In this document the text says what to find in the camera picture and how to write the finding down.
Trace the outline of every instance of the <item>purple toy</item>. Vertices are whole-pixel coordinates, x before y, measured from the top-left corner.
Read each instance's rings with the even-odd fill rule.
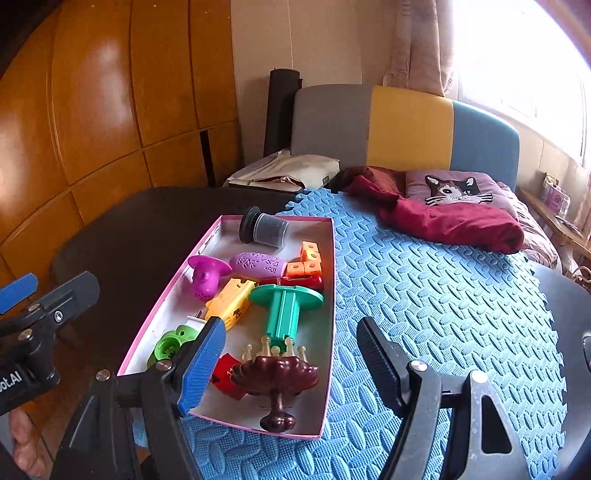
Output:
[[[216,296],[220,278],[232,273],[232,267],[223,260],[207,255],[190,257],[189,267],[193,268],[193,291],[201,301],[209,301]]]
[[[230,265],[236,275],[253,280],[282,277],[287,262],[281,258],[253,252],[234,255]]]

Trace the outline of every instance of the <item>cat ear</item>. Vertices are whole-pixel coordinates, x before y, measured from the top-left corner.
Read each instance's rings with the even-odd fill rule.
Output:
[[[425,182],[428,184],[431,183],[432,185],[439,185],[441,180],[437,177],[432,177],[431,175],[425,175]]]

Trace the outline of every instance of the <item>yellow headboard panel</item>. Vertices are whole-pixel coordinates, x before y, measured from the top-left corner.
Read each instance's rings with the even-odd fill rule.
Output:
[[[367,165],[398,171],[448,170],[452,145],[451,100],[413,90],[374,87]]]

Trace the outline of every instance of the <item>cat face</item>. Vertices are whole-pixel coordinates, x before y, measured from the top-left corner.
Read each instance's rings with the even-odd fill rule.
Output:
[[[431,196],[425,200],[427,205],[492,202],[492,193],[480,193],[474,177],[464,180],[442,180],[426,175],[425,182],[431,188]]]

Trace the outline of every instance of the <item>cat pillow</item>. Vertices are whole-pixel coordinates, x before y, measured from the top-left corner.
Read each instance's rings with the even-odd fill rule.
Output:
[[[407,197],[429,206],[450,203],[481,203],[500,208],[512,217],[517,212],[505,193],[486,173],[451,170],[407,172]]]

